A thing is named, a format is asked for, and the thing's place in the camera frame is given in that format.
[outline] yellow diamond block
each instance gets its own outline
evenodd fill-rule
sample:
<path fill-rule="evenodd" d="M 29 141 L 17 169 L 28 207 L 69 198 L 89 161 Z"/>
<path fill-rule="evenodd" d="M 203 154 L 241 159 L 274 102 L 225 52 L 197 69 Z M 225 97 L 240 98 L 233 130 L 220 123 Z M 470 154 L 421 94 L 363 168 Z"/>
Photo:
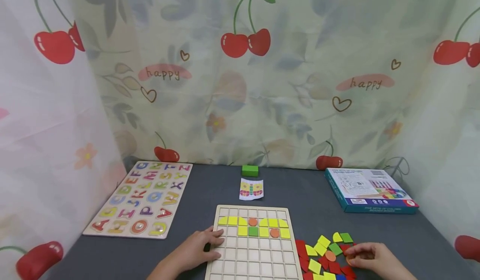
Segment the yellow diamond block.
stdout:
<path fill-rule="evenodd" d="M 315 274 L 320 274 L 321 268 L 322 268 L 322 265 L 320 264 L 320 262 L 310 259 L 310 263 L 308 264 L 309 270 L 313 271 Z"/>
<path fill-rule="evenodd" d="M 269 237 L 267 227 L 260 227 L 260 237 Z"/>
<path fill-rule="evenodd" d="M 228 217 L 221 217 L 221 218 L 218 220 L 218 224 L 219 224 L 219 225 L 227 225 L 227 219 L 228 219 Z"/>
<path fill-rule="evenodd" d="M 280 237 L 281 238 L 290 238 L 290 229 L 280 228 Z"/>
<path fill-rule="evenodd" d="M 237 226 L 237 217 L 228 217 L 228 225 L 229 226 Z"/>
<path fill-rule="evenodd" d="M 320 256 L 325 255 L 325 252 L 327 251 L 327 248 L 325 248 L 324 246 L 320 245 L 319 242 L 317 242 L 317 244 L 315 245 L 315 247 L 313 247 L 313 249 L 315 249 L 315 251 L 317 251 L 317 253 L 318 253 Z"/>
<path fill-rule="evenodd" d="M 248 236 L 248 227 L 239 226 L 239 236 Z"/>
<path fill-rule="evenodd" d="M 287 222 L 284 221 L 283 219 L 278 220 L 278 225 L 280 225 L 280 227 L 288 227 Z"/>
<path fill-rule="evenodd" d="M 278 219 L 268 219 L 269 227 L 278 227 Z"/>
<path fill-rule="evenodd" d="M 268 227 L 268 220 L 267 219 L 262 219 L 262 220 L 260 220 L 260 223 L 258 225 L 260 227 Z"/>
<path fill-rule="evenodd" d="M 247 220 L 243 217 L 239 217 L 239 226 L 247 226 Z"/>
<path fill-rule="evenodd" d="M 324 246 L 325 248 L 328 248 L 328 246 L 330 245 L 330 241 L 328 240 L 328 238 L 326 238 L 323 235 L 320 236 L 320 238 L 318 239 L 318 242 L 320 243 L 320 245 Z"/>

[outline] gray table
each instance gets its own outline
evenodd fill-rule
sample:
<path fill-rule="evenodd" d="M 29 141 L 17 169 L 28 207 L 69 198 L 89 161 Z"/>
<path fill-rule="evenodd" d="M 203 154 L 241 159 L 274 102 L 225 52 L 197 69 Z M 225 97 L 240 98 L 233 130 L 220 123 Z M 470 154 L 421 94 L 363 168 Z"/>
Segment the gray table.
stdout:
<path fill-rule="evenodd" d="M 167 239 L 81 236 L 49 279 L 144 280 L 187 236 L 213 224 L 218 204 L 287 207 L 295 238 L 310 245 L 321 234 L 331 237 L 337 231 L 349 232 L 355 242 L 384 242 L 419 280 L 476 279 L 466 261 L 421 213 L 344 213 L 322 172 L 299 169 L 260 167 L 265 197 L 240 201 L 240 173 L 239 166 L 195 165 Z M 212 187 L 208 193 L 203 191 L 205 183 Z M 205 267 L 200 265 L 180 279 L 203 280 Z M 363 270 L 357 276 L 379 279 Z"/>

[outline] orange circle block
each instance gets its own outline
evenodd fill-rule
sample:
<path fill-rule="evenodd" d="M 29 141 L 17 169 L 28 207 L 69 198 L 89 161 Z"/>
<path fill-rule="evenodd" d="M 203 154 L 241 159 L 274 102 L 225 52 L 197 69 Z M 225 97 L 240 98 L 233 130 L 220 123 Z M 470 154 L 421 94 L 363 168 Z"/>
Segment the orange circle block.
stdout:
<path fill-rule="evenodd" d="M 334 262 L 335 260 L 337 260 L 337 256 L 335 256 L 335 254 L 333 254 L 332 251 L 326 251 L 325 257 L 327 257 L 327 259 L 331 262 Z"/>
<path fill-rule="evenodd" d="M 280 231 L 278 231 L 278 229 L 270 229 L 270 235 L 273 238 L 278 238 L 280 236 Z"/>
<path fill-rule="evenodd" d="M 248 224 L 252 227 L 255 227 L 257 225 L 257 219 L 249 219 Z"/>

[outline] alphabet puzzle board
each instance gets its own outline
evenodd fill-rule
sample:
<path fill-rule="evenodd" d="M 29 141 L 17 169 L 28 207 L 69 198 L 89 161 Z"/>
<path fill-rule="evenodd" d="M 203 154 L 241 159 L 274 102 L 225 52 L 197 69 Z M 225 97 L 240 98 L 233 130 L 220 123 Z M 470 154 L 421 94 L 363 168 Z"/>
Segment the alphabet puzzle board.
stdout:
<path fill-rule="evenodd" d="M 137 162 L 83 234 L 167 238 L 192 166 Z"/>
<path fill-rule="evenodd" d="M 205 280 L 303 279 L 287 208 L 218 205 L 214 229 L 225 241 Z"/>

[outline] green block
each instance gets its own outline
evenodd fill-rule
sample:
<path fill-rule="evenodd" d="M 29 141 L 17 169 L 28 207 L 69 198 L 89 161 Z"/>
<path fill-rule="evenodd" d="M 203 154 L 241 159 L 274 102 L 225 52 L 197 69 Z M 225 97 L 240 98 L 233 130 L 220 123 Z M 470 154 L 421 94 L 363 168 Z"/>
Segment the green block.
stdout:
<path fill-rule="evenodd" d="M 253 166 L 253 165 L 242 166 L 241 175 L 244 177 L 258 177 L 258 166 Z"/>
<path fill-rule="evenodd" d="M 258 227 L 248 227 L 248 236 L 258 237 Z"/>
<path fill-rule="evenodd" d="M 340 237 L 342 238 L 343 242 L 345 242 L 345 243 L 353 242 L 353 239 L 351 238 L 350 234 L 348 234 L 348 233 L 340 233 Z"/>
<path fill-rule="evenodd" d="M 328 246 L 328 248 L 335 254 L 335 256 L 338 256 L 343 253 L 342 249 L 337 245 L 337 243 L 332 243 L 331 245 Z"/>

